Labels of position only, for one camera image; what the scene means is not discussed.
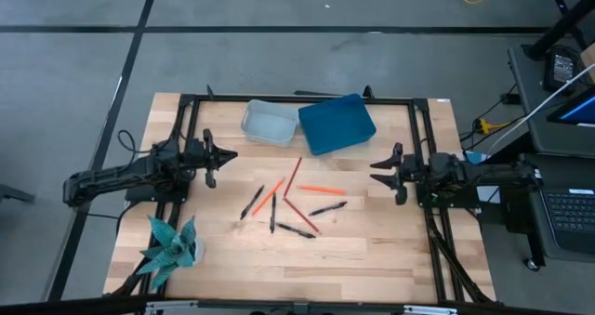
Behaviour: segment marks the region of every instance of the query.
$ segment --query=gray concrete floor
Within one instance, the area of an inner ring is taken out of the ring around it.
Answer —
[[[136,25],[143,3],[0,0],[0,25]],[[155,0],[149,24],[547,26],[559,16],[553,0],[474,7],[460,0]],[[581,27],[593,40],[590,21]],[[70,214],[61,203],[61,182],[88,167],[131,39],[0,33],[0,183],[36,194],[35,203],[0,205],[0,304],[43,297]],[[140,139],[155,92],[204,93],[210,84],[219,94],[348,94],[371,85],[378,96],[450,98],[464,132],[512,86],[507,48],[533,41],[518,35],[146,34],[116,128]],[[489,119],[520,114],[499,106]],[[114,141],[105,165],[127,158]],[[116,215],[123,196],[101,196],[92,211]],[[65,298],[101,294],[114,228],[109,219],[87,221]],[[593,313],[595,266],[549,260],[532,273],[521,264],[529,254],[523,238],[484,226],[484,243],[500,301]]]

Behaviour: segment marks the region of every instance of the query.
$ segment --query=laptop keyboard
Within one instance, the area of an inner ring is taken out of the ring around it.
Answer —
[[[542,190],[555,230],[595,233],[595,195]]]

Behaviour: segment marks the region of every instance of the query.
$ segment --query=white cable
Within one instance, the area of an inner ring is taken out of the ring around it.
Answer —
[[[496,140],[496,142],[494,142],[494,144],[492,144],[492,146],[490,147],[490,149],[488,149],[488,151],[487,151],[487,155],[488,156],[492,155],[492,149],[502,139],[504,139],[506,136],[508,136],[510,133],[512,133],[516,128],[520,127],[522,124],[524,124],[525,122],[527,122],[527,120],[529,120],[533,115],[535,115],[535,113],[539,112],[539,110],[542,107],[544,107],[550,100],[552,100],[554,97],[556,97],[558,94],[560,94],[560,92],[562,92],[564,89],[566,89],[566,87],[568,87],[570,84],[574,83],[583,74],[587,73],[589,70],[591,70],[593,68],[595,68],[595,63],[589,65],[588,68],[586,68],[585,70],[583,70],[581,73],[577,74],[573,79],[571,79],[568,82],[566,82],[566,84],[564,84],[564,86],[560,87],[558,89],[558,91],[554,92],[551,96],[549,96],[549,98],[547,98],[544,102],[542,102],[539,106],[537,106],[537,108],[535,108],[532,112],[530,112],[529,115],[527,115],[524,118],[522,118],[522,120],[520,120],[519,123],[517,123],[515,126],[513,126],[508,132],[504,133],[504,135],[502,135],[501,137],[499,137]]]

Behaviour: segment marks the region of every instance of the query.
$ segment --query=black pen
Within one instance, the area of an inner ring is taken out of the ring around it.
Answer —
[[[272,193],[272,212],[271,212],[271,233],[275,231],[275,206],[277,205],[277,192]]]
[[[285,230],[289,230],[289,231],[293,231],[294,233],[298,234],[301,237],[305,237],[305,238],[316,238],[316,236],[310,234],[309,232],[306,231],[302,231],[302,230],[297,230],[293,227],[289,227],[283,223],[275,223],[277,225],[277,227],[279,228],[283,228]]]
[[[309,213],[308,216],[309,217],[313,217],[315,215],[319,215],[319,214],[324,213],[324,212],[329,211],[329,210],[341,208],[342,206],[344,206],[346,204],[347,204],[347,202],[337,203],[337,204],[334,204],[334,205],[332,205],[330,207],[326,207],[326,208],[319,209],[317,211],[313,211],[313,212]]]
[[[248,206],[244,208],[242,214],[240,215],[240,220],[242,220],[245,217],[245,215],[248,214],[248,211],[250,210],[250,208],[252,208],[252,205],[258,199],[258,196],[260,196],[260,194],[262,193],[262,190],[264,190],[264,185],[260,186],[260,189],[257,190],[256,194],[254,194],[254,198],[252,198],[252,201],[250,201]]]

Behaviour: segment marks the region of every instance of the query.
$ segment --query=orange pen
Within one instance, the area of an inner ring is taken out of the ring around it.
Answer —
[[[319,191],[319,192],[324,192],[324,193],[345,194],[344,190],[325,189],[325,188],[320,188],[320,187],[316,187],[316,186],[299,185],[299,186],[297,186],[297,188],[300,190],[314,190],[314,191]]]
[[[258,211],[260,210],[260,208],[262,208],[262,206],[264,205],[264,203],[267,202],[267,200],[270,199],[270,197],[272,196],[273,193],[275,193],[276,190],[279,189],[279,187],[281,186],[281,184],[283,184],[283,182],[285,181],[285,177],[283,177],[283,179],[279,180],[279,182],[277,183],[277,185],[272,188],[272,190],[269,192],[269,194],[267,194],[266,197],[264,197],[264,199],[262,199],[262,202],[258,204],[258,206],[254,209],[254,211],[252,212],[252,216],[256,215],[258,213]]]

